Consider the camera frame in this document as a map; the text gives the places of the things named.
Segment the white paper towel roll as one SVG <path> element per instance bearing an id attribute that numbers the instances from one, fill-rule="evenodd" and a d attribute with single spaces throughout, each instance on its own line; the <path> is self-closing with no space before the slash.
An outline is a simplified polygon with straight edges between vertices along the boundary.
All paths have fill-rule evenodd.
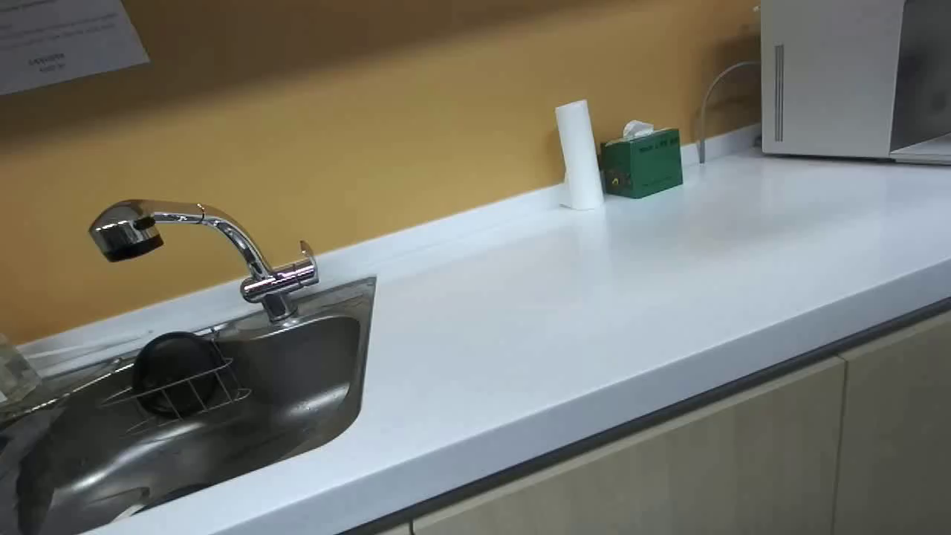
<path id="1" fill-rule="evenodd" d="M 573 211 L 601 211 L 603 183 L 601 183 L 589 104 L 585 100 L 558 104 L 557 127 L 558 127 L 558 144 L 564 159 L 564 205 Z"/>

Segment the green tissue box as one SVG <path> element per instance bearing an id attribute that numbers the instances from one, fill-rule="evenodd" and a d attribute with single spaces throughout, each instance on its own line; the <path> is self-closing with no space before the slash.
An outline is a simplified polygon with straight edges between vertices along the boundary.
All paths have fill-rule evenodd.
<path id="1" fill-rule="evenodd" d="M 619 140 L 601 144 L 603 190 L 626 198 L 683 183 L 680 134 L 629 119 Z"/>

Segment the chrome kitchen faucet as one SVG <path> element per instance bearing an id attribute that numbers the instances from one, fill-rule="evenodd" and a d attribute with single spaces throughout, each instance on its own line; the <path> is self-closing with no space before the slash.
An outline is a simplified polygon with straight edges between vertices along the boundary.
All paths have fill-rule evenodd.
<path id="1" fill-rule="evenodd" d="M 108 260 L 126 260 L 164 244 L 161 222 L 203 225 L 222 235 L 250 271 L 240 283 L 240 296 L 258 303 L 274 324 L 291 321 L 298 315 L 291 294 L 317 283 L 308 244 L 299 244 L 304 257 L 298 263 L 274 266 L 234 216 L 203 202 L 121 198 L 88 222 L 88 235 Z"/>

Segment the beige cabinet door left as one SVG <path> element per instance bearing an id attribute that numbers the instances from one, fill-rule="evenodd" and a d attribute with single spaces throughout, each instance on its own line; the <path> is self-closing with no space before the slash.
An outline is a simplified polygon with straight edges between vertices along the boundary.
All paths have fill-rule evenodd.
<path id="1" fill-rule="evenodd" d="M 386 535 L 833 535 L 842 388 L 817 361 Z"/>

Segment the beige cabinet door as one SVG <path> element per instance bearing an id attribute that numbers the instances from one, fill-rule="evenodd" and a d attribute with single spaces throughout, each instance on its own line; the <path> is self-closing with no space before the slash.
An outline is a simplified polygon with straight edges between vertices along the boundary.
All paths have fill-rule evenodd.
<path id="1" fill-rule="evenodd" d="M 845 361 L 836 535 L 951 535 L 951 315 Z"/>
<path id="2" fill-rule="evenodd" d="M 817 361 L 386 535 L 833 535 L 842 388 Z"/>

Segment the white water dispenser appliance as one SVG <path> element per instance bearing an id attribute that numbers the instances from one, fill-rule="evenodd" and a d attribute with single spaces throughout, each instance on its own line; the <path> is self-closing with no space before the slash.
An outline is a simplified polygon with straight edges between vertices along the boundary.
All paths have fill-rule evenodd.
<path id="1" fill-rule="evenodd" d="M 760 0 L 760 147 L 951 162 L 951 0 Z"/>

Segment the stainless steel sink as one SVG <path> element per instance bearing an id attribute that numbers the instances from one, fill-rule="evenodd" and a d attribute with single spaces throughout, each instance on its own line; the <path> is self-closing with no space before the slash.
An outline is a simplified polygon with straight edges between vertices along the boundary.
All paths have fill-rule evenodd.
<path id="1" fill-rule="evenodd" d="M 47 378 L 4 409 L 0 535 L 81 535 L 337 440 L 359 415 L 371 309 L 357 278 L 299 294 L 289 327 L 204 327 L 250 399 L 190 418 L 105 407 L 135 349 Z"/>

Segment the beige cabinet door right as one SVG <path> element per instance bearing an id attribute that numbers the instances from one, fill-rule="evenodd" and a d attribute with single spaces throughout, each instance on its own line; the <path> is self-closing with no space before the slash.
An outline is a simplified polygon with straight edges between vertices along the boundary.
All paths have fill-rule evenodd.
<path id="1" fill-rule="evenodd" d="M 845 361 L 836 535 L 951 535 L 951 315 Z"/>

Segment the clear glass at sink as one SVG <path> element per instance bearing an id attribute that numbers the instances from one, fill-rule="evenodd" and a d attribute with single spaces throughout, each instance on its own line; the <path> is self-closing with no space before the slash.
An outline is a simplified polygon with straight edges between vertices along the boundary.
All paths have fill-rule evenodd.
<path id="1" fill-rule="evenodd" d="M 42 384 L 38 370 L 26 361 L 26 355 L 0 336 L 0 400 L 14 404 L 26 399 Z"/>

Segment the paper notice on wall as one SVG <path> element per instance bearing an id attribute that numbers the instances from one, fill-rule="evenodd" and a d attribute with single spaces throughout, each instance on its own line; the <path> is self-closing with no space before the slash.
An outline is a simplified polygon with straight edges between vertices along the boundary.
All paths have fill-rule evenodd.
<path id="1" fill-rule="evenodd" d="M 0 94 L 145 58 L 121 0 L 0 0 Z"/>

